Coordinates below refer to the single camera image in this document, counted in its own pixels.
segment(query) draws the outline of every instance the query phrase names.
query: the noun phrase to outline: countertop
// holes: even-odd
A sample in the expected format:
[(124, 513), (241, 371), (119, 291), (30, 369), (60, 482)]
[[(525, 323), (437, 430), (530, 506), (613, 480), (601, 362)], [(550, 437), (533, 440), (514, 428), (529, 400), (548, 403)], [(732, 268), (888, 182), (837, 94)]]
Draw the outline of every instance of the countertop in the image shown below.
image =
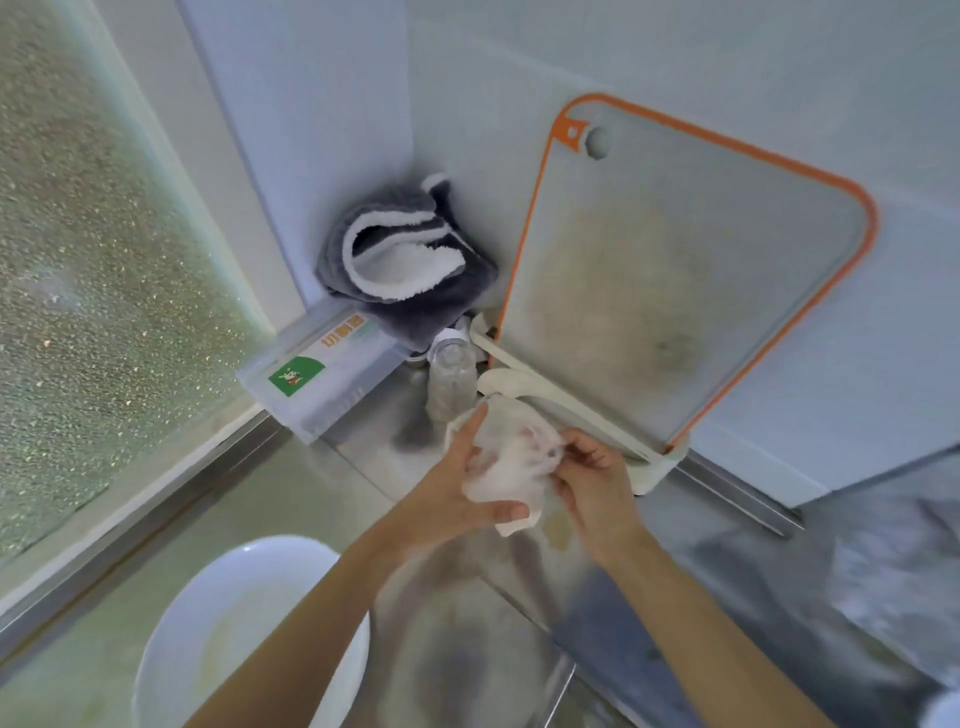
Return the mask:
[[(294, 533), (342, 551), (392, 506), (323, 442), (289, 433), (214, 486), (0, 670), (0, 723), (126, 728), (133, 680), (160, 615), (235, 546)], [(372, 609), (367, 673), (344, 723), (382, 728), (537, 726), (573, 664), (478, 578), (469, 544), (407, 564)]]
[[(193, 574), (272, 534), (342, 551), (437, 461), (443, 434), (424, 414), (425, 381), (426, 371), (401, 367), (321, 441), (308, 447), (285, 433), (251, 456), (242, 476), (175, 518), (3, 665), (4, 724), (131, 725), (143, 647)], [(779, 539), (678, 472), (636, 507), (840, 728), (913, 724), (935, 686), (831, 612), (808, 568), (825, 547), (815, 527)], [(808, 524), (833, 507), (813, 504)], [(550, 496), (537, 527), (506, 539), (493, 529), (469, 534), (395, 575), (373, 607), (368, 669), (345, 725), (535, 728), (550, 717), (574, 663), (639, 726), (700, 725), (643, 625)]]
[[(423, 410), (426, 377), (425, 370), (400, 367), (323, 437), (391, 500), (409, 492), (441, 455), (443, 434)], [(912, 482), (893, 485), (915, 489)], [(745, 518), (680, 470), (635, 500), (664, 548), (839, 728), (914, 725), (921, 704), (937, 690), (930, 678), (848, 624), (825, 594), (825, 554), (833, 543), (822, 524), (872, 487), (851, 487), (809, 504), (806, 530), (789, 539)], [(552, 494), (535, 528), (507, 539), (480, 532), (463, 549), (481, 578), (548, 634), (576, 662), (577, 674), (634, 723), (701, 725), (653, 640), (583, 552)]]

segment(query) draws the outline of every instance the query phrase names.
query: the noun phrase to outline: gray towel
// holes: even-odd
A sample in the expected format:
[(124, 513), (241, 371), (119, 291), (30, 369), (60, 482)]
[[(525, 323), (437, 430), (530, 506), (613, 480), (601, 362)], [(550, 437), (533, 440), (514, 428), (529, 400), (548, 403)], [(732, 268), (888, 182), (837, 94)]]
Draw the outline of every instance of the gray towel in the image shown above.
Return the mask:
[(316, 274), (334, 296), (354, 299), (415, 351), (469, 309), (496, 280), (496, 266), (468, 242), (449, 205), (446, 175), (390, 190), (334, 226)]

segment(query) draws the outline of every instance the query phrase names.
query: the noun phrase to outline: white bowl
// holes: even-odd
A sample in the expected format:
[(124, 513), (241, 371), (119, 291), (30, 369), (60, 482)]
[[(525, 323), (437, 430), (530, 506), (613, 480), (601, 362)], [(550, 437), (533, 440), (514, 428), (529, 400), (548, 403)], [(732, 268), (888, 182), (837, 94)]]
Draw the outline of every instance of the white bowl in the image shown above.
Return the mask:
[[(181, 728), (216, 688), (337, 562), (302, 536), (271, 536), (208, 564), (167, 607), (143, 652), (133, 688), (138, 728)], [(338, 728), (360, 689), (370, 616), (330, 681), (310, 728)]]

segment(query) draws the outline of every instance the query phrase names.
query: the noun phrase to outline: green label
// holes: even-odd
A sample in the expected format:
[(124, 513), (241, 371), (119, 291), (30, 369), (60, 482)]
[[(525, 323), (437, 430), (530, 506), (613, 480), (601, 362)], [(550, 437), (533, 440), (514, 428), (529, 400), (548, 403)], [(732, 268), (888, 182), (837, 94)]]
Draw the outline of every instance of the green label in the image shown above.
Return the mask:
[(292, 397), (325, 366), (309, 356), (294, 356), (290, 361), (270, 375), (270, 381), (287, 397)]

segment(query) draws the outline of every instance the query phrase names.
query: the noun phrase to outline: white cloth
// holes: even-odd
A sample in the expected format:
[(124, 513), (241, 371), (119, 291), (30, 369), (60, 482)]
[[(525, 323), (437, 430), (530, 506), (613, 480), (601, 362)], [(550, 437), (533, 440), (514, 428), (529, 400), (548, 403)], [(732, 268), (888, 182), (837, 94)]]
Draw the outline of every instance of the white cloth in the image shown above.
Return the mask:
[[(486, 398), (490, 408), (473, 439), (481, 449), (471, 467), (476, 471), (464, 484), (464, 494), (477, 503), (519, 500), (530, 515), (496, 527), (501, 536), (530, 528), (540, 520), (549, 475), (564, 457), (564, 440), (529, 404), (495, 394)], [(451, 422), (446, 429), (447, 448), (473, 410)]]

